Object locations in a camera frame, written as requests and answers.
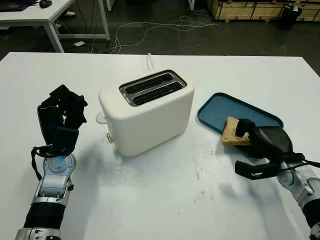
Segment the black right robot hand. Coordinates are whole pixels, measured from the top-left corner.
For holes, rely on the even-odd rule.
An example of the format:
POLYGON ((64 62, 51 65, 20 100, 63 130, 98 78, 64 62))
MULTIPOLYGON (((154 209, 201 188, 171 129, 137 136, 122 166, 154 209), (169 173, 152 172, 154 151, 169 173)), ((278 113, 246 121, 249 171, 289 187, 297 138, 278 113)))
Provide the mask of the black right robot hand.
POLYGON ((253 121, 243 118, 237 124, 235 135, 243 137, 245 133, 248 134, 250 145, 241 149, 251 158, 274 161, 280 155, 294 152, 288 134, 278 126, 256 126, 253 121))

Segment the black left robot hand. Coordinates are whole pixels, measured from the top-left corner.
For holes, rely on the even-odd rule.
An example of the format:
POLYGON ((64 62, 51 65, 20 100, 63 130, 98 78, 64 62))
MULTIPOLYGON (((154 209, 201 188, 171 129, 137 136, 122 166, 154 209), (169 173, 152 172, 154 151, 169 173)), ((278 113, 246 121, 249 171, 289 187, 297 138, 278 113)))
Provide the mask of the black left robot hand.
POLYGON ((87 120, 84 109, 88 106, 84 96, 70 91, 64 84, 57 87, 37 107, 40 129, 44 141, 50 145, 58 128, 78 130, 87 120))

